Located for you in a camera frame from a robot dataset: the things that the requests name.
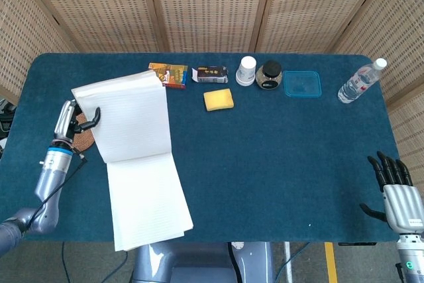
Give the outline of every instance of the wicker panel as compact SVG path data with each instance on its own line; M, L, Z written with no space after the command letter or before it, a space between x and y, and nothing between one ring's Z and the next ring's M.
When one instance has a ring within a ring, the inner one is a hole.
M381 83L389 99L423 76L423 16L424 0L372 0L335 49L387 58Z
M146 0L48 0L86 51L158 51Z
M359 0L271 0L261 52L324 52Z
M72 48L34 0L0 0L0 4L0 94L16 103L34 58Z
M424 93L390 113L397 149L424 194Z
M171 51L246 52L259 0L160 1Z

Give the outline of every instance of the sponge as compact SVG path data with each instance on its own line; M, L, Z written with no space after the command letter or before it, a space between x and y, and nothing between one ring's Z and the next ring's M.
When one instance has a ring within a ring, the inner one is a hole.
M230 109L234 107L233 97L230 89L218 89L203 93L205 98L206 110L216 111L217 109Z

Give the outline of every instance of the robotic hand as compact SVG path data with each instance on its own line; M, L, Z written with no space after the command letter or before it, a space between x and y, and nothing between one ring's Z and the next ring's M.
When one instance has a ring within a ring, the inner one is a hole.
M96 126L100 121L100 108L95 110L92 121L82 124L76 120L80 113L81 109L75 100L66 101L63 105L54 129L54 139L48 147L44 162L40 162L42 171L35 194L41 205L38 209L23 208L0 224L0 257L15 248L25 233L46 234L56 228L59 220L60 192L71 177L66 179L72 154L76 152L81 157L79 168L86 162L83 155L72 147L74 135Z
M365 203L360 207L370 217L387 222L399 234L397 250L406 282L424 282L424 241L421 238L424 231L423 201L412 184L406 165L381 152L377 152L377 155L381 165L371 156L368 161L376 173L386 212L374 211Z

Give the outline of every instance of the cork coaster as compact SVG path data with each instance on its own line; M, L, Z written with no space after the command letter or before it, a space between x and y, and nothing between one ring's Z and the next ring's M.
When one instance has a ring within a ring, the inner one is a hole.
M77 116L77 120L79 124L85 123L87 121L83 113ZM74 143L72 144L72 146L78 149L80 152L83 152L86 149L89 149L93 144L93 133L91 132L91 129L88 129L82 132L81 134L75 134Z

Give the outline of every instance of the white notebook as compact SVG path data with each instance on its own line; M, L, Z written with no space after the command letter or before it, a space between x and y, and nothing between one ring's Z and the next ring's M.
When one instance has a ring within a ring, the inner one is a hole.
M115 250L181 237L193 228L172 157L166 91L147 71L72 90L92 119L107 164Z

